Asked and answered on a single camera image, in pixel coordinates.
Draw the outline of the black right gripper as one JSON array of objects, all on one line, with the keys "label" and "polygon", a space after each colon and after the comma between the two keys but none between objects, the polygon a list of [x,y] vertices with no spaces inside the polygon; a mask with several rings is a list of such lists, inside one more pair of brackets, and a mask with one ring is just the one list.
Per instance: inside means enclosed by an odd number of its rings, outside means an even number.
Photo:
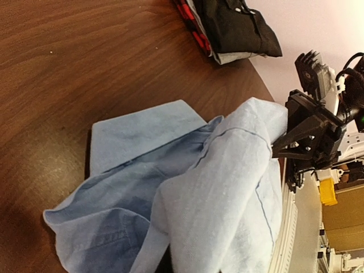
[{"label": "black right gripper", "polygon": [[298,171],[331,167],[340,155],[346,125],[299,90],[290,92],[286,108],[287,133],[274,142],[272,157],[292,159]]}]

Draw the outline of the grey shirt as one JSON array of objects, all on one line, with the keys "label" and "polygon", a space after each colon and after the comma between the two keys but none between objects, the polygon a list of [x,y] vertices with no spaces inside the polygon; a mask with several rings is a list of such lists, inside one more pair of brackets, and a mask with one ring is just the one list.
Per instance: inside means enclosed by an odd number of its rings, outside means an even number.
[{"label": "grey shirt", "polygon": [[229,52],[229,53],[213,52],[213,57],[219,65],[232,63],[237,60],[249,59],[249,58],[255,57],[255,56],[257,56],[257,54],[251,53],[251,52]]}]

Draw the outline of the light blue long sleeve shirt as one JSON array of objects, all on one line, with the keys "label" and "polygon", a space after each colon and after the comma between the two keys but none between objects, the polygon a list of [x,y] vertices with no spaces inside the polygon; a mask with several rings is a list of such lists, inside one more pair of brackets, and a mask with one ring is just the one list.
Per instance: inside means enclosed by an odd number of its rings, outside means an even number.
[{"label": "light blue long sleeve shirt", "polygon": [[90,176],[43,213],[68,272],[267,272],[282,221],[272,143],[287,109],[204,121],[169,102],[93,124]]}]

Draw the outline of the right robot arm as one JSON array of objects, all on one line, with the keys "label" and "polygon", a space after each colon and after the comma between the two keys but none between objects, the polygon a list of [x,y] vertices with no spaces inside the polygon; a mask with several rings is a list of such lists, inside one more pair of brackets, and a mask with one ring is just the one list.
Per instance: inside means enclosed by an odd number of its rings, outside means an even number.
[{"label": "right robot arm", "polygon": [[291,159],[296,173],[345,161],[340,144],[351,121],[363,132],[363,53],[353,57],[359,58],[357,65],[346,63],[338,73],[316,51],[295,61],[302,90],[289,94],[287,133],[274,142],[272,153]]}]

